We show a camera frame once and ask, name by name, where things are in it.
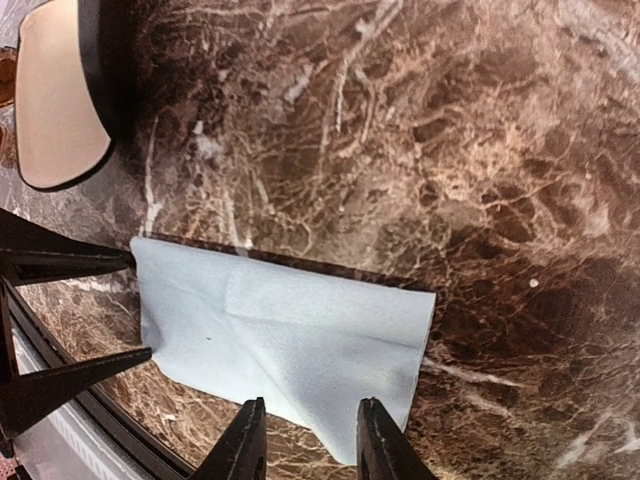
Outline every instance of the brown marble countertop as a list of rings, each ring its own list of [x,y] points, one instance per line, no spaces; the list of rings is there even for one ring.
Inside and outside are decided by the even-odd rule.
[[[133,144],[40,194],[10,142],[1,207],[436,291],[408,426],[435,473],[640,478],[638,4],[140,3]],[[139,345],[133,272],[24,294],[78,358]],[[105,388],[194,464],[237,408],[153,364]],[[283,420],[269,442],[271,479],[355,478]]]

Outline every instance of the light blue cloth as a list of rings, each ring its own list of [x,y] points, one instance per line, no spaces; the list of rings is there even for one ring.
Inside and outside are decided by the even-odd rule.
[[[435,306],[409,292],[136,238],[142,337],[172,380],[312,429],[356,464],[360,400],[406,427]]]

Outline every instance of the cloth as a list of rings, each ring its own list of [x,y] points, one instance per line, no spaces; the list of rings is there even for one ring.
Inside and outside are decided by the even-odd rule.
[[[435,295],[136,238],[142,337],[172,380],[313,430],[355,465],[360,400],[404,430]]]

